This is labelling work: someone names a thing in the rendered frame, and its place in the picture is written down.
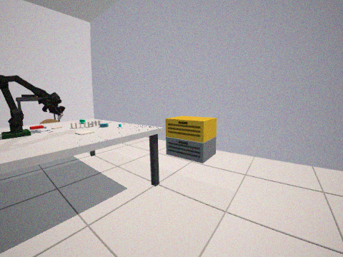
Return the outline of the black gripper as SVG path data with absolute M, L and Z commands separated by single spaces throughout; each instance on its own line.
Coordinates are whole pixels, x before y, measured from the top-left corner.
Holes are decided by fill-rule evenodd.
M 51 105 L 51 103 L 49 101 L 47 101 L 44 104 L 42 111 L 47 112 L 47 109 L 49 109 L 49 111 L 50 111 L 49 113 L 51 113 L 51 114 L 61 115 L 61 114 L 63 114 L 65 107 L 64 106 L 57 107 L 56 104 Z

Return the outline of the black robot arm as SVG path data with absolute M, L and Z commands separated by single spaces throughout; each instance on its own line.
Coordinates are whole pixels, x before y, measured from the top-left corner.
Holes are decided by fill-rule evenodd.
M 23 131 L 21 121 L 24 119 L 24 114 L 22 110 L 18 110 L 16 107 L 16 104 L 13 100 L 13 96 L 11 95 L 11 92 L 9 91 L 9 83 L 11 81 L 15 81 L 16 83 L 26 87 L 26 89 L 32 91 L 33 94 L 37 95 L 39 98 L 43 98 L 38 100 L 39 104 L 45 104 L 47 101 L 53 104 L 60 104 L 61 99 L 59 98 L 59 95 L 55 93 L 48 94 L 43 89 L 40 89 L 38 87 L 33 86 L 32 84 L 28 83 L 27 81 L 23 80 L 21 77 L 15 75 L 15 76 L 4 76 L 0 75 L 0 89 L 2 91 L 2 94 L 4 95 L 4 98 L 10 108 L 10 114 L 11 118 L 8 120 L 10 123 L 10 133 L 19 133 Z M 47 98 L 44 98 L 47 97 Z

